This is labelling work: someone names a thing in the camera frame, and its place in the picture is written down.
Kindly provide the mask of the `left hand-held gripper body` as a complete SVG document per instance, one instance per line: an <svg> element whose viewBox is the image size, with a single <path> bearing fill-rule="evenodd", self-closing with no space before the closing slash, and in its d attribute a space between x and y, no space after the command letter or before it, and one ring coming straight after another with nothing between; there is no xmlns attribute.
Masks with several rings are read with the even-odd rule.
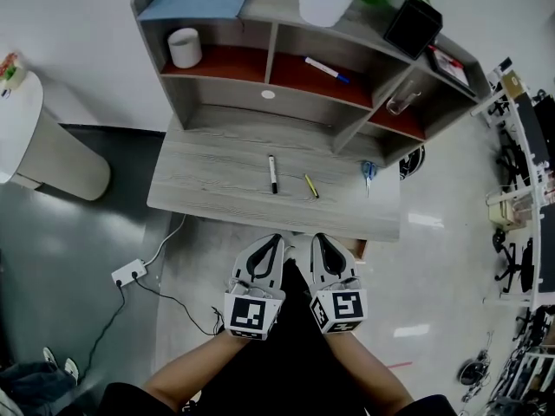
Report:
<svg viewBox="0 0 555 416"><path fill-rule="evenodd" d="M248 257L267 243L272 235L262 237L242 250L232 268L232 275L225 292L224 318L225 329L234 337L265 340L284 303L286 294L281 289L284 239L283 256L270 276L259 277L258 267L254 274L249 274L246 269Z"/></svg>

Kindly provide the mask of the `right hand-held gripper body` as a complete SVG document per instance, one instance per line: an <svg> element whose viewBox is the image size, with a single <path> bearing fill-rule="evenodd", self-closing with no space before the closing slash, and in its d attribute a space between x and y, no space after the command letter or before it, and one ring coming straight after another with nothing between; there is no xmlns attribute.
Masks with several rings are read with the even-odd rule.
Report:
<svg viewBox="0 0 555 416"><path fill-rule="evenodd" d="M311 313L323 334L352 332L368 317L367 291L361 285L356 260L344 245L325 234L346 259L341 275L328 275L323 271L316 235L310 246Z"/></svg>

